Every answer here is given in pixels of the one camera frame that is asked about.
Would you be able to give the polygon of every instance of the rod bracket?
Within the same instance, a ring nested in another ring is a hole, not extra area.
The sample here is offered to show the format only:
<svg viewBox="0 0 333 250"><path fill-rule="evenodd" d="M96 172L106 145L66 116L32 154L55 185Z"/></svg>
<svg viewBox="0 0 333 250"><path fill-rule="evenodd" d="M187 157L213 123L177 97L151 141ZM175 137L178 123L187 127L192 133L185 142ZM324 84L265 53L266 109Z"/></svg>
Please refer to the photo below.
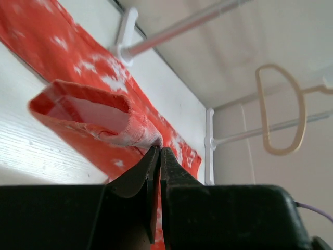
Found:
<svg viewBox="0 0 333 250"><path fill-rule="evenodd" d="M204 182L206 185L214 185L213 152L216 145L213 138L213 115L214 109L210 108L206 111L206 138L204 139L204 147L206 148Z"/></svg>
<svg viewBox="0 0 333 250"><path fill-rule="evenodd" d="M109 51L125 66L133 65L133 57L127 53L127 49L132 43L132 37L135 29L135 22L139 16L136 8L127 9L122 17L117 41L115 46L110 47Z"/></svg>

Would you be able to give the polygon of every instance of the white ceiling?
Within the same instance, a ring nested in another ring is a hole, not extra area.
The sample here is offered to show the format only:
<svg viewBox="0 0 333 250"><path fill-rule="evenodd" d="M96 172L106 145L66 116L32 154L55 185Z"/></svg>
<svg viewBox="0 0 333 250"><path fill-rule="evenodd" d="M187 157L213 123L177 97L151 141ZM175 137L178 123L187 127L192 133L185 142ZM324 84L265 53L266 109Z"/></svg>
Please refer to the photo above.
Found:
<svg viewBox="0 0 333 250"><path fill-rule="evenodd" d="M150 36L216 0L119 0L139 11ZM333 65L332 0L253 0L158 46L158 51L206 107L257 91L254 71L278 63L300 82ZM281 84L265 75L265 86Z"/></svg>

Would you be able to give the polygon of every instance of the red fabric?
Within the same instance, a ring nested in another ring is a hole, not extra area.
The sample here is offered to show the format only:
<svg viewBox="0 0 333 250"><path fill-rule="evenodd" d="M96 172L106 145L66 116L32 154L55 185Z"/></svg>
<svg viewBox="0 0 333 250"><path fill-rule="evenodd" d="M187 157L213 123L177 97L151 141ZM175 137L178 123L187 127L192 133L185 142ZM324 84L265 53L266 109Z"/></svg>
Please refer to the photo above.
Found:
<svg viewBox="0 0 333 250"><path fill-rule="evenodd" d="M32 114L111 180L152 145L171 147L197 177L198 154L154 109L126 68L56 0L0 0L0 39L52 83L30 102ZM164 249L162 236L159 200L152 249Z"/></svg>

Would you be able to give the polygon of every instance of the white pattern on fabric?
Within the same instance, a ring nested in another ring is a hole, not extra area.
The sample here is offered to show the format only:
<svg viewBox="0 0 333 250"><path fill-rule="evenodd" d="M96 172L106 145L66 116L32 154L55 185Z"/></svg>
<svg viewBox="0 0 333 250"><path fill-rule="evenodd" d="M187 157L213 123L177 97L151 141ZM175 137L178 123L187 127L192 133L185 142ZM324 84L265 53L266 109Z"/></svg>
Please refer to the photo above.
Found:
<svg viewBox="0 0 333 250"><path fill-rule="evenodd" d="M115 159L115 160L113 160L113 163L114 163L117 167L124 167L124 162L123 162L122 160Z"/></svg>
<svg viewBox="0 0 333 250"><path fill-rule="evenodd" d="M156 227L162 228L162 209L160 207L157 208L157 216L156 216ZM163 235L157 233L155 235L155 242L161 242L163 241Z"/></svg>
<svg viewBox="0 0 333 250"><path fill-rule="evenodd" d="M78 73L79 75L81 75L82 71L78 66L74 66L74 70L76 73Z"/></svg>
<svg viewBox="0 0 333 250"><path fill-rule="evenodd" d="M57 36L54 36L53 38L51 38L51 41L58 44L60 47L62 47L65 51L68 51L68 46L67 43L65 41L65 39L59 38Z"/></svg>
<svg viewBox="0 0 333 250"><path fill-rule="evenodd" d="M90 62L88 61L81 61L79 63L79 67L81 69L81 67L84 67L86 68L87 70L91 70L93 73L96 73L97 74L97 71L96 71L96 68L95 68L95 65L91 64Z"/></svg>
<svg viewBox="0 0 333 250"><path fill-rule="evenodd" d="M192 167L192 163L193 163L195 157L196 157L196 153L194 151L191 151L191 153L187 157L187 164L188 164L189 168Z"/></svg>
<svg viewBox="0 0 333 250"><path fill-rule="evenodd" d="M25 37L25 35L22 33L22 32L20 32L20 31L18 31L18 30L13 30L12 31L16 36L20 36L20 37Z"/></svg>
<svg viewBox="0 0 333 250"><path fill-rule="evenodd" d="M49 5L49 1L48 0L35 0L39 5L44 6L47 11L53 13L53 10L51 8L51 6Z"/></svg>
<svg viewBox="0 0 333 250"><path fill-rule="evenodd" d="M96 62L103 60L107 65L115 72L118 81L122 82L125 86L125 82L128 80L129 76L126 74L126 69L124 69L121 64L111 56L104 56L101 54L93 54L90 58Z"/></svg>
<svg viewBox="0 0 333 250"><path fill-rule="evenodd" d="M117 91L117 90L122 90L127 93L127 88L125 84L121 81L117 81L114 77L111 76L101 76L100 77L103 83L107 84L112 88L112 90Z"/></svg>
<svg viewBox="0 0 333 250"><path fill-rule="evenodd" d="M183 153L182 153L182 148L181 148L181 143L183 143L184 140L179 136L173 136L171 139L171 143L174 146L176 152L177 152L177 160L179 164L183 163Z"/></svg>

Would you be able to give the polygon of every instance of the curtain rod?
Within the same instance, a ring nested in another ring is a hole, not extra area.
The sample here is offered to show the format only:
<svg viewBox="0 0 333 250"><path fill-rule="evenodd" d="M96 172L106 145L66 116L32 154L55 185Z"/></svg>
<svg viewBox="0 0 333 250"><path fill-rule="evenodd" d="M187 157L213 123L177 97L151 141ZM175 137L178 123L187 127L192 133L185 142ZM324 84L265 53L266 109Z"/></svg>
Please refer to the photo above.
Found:
<svg viewBox="0 0 333 250"><path fill-rule="evenodd" d="M314 114L314 115L307 116L306 122L310 123L310 122L313 122L313 121L319 121L319 120L322 120L322 119L329 118L332 115L333 115L333 109L329 110L329 111L322 112L322 113L317 113L317 114ZM298 121L299 121L299 119L294 119L294 120L285 121L285 122L281 122L281 123L272 125L272 126L270 126L270 132L278 131L278 130L282 130L282 129L286 129L286 128L290 128L290 127L294 127L294 126L298 125ZM247 132L234 134L234 135L231 135L231 136L223 138L223 139L213 139L212 144L214 146L218 146L220 144L226 144L226 143L229 143L229 142L236 142L236 141L251 138L251 137L254 137L254 136L257 136L257 135L261 135L261 134L263 134L262 128L254 129L254 130L250 130L250 131L247 131Z"/></svg>
<svg viewBox="0 0 333 250"><path fill-rule="evenodd" d="M139 42L131 47L121 49L121 54L124 58L133 58L134 56L162 44L175 36L182 34L192 28L198 27L221 14L224 14L239 5L249 2L251 0L227 0L214 4L200 12L181 20L178 23L148 37L146 40Z"/></svg>

